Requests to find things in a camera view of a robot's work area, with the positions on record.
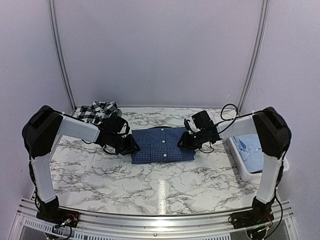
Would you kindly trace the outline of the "blue checked long sleeve shirt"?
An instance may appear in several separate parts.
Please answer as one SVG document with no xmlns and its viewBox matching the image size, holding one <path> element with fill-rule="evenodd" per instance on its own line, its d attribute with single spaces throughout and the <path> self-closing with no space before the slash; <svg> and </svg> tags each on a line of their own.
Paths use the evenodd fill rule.
<svg viewBox="0 0 320 240">
<path fill-rule="evenodd" d="M 178 147 L 184 127 L 153 127 L 132 131 L 132 136 L 140 151 L 131 155 L 131 163 L 136 165 L 150 163 L 170 163 L 193 161 L 195 151 Z"/>
</svg>

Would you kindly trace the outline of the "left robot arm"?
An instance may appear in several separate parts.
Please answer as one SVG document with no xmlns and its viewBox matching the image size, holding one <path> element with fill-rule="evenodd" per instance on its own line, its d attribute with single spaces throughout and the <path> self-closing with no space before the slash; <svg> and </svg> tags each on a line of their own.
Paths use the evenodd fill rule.
<svg viewBox="0 0 320 240">
<path fill-rule="evenodd" d="M 111 147 L 112 155 L 126 156 L 140 151 L 128 122 L 115 113 L 95 124 L 43 105 L 23 127 L 22 138 L 29 156 L 29 173 L 35 186 L 37 209 L 53 223 L 60 222 L 64 216 L 50 168 L 55 145 L 63 136 L 83 140 L 102 149 Z"/>
</svg>

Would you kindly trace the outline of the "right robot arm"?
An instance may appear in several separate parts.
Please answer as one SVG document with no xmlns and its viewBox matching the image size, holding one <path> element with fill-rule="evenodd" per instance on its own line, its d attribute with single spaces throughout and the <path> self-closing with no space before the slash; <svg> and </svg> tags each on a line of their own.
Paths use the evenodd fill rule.
<svg viewBox="0 0 320 240">
<path fill-rule="evenodd" d="M 192 120 L 197 130 L 193 131 L 186 119 L 186 131 L 177 142 L 179 148 L 196 150 L 201 149 L 205 143 L 214 144 L 231 137 L 249 134 L 258 136 L 263 152 L 262 176 L 247 219 L 252 224 L 260 223 L 276 198 L 276 188 L 283 174 L 283 161 L 292 140 L 292 132 L 285 119 L 269 106 L 218 123 L 214 123 L 203 110 L 193 115 Z"/>
</svg>

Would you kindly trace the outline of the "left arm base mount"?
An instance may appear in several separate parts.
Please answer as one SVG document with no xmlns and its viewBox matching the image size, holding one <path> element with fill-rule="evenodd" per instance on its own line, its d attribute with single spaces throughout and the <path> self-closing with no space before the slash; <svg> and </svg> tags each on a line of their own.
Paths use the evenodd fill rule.
<svg viewBox="0 0 320 240">
<path fill-rule="evenodd" d="M 36 217 L 38 219 L 54 223 L 59 227 L 77 227 L 80 213 L 78 211 L 60 208 L 60 203 L 57 196 L 55 199 L 49 202 L 44 202 L 36 194 L 34 203 L 37 208 Z"/>
</svg>

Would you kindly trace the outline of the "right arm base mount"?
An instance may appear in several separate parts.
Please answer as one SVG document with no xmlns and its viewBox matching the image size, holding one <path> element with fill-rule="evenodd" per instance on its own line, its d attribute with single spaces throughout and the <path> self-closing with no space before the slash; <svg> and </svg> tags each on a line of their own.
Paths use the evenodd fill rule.
<svg viewBox="0 0 320 240">
<path fill-rule="evenodd" d="M 267 203 L 263 203 L 254 197 L 251 210 L 234 212 L 230 215 L 228 221 L 233 225 L 234 229 L 252 227 L 273 221 L 272 205 L 274 201 L 275 197 Z"/>
</svg>

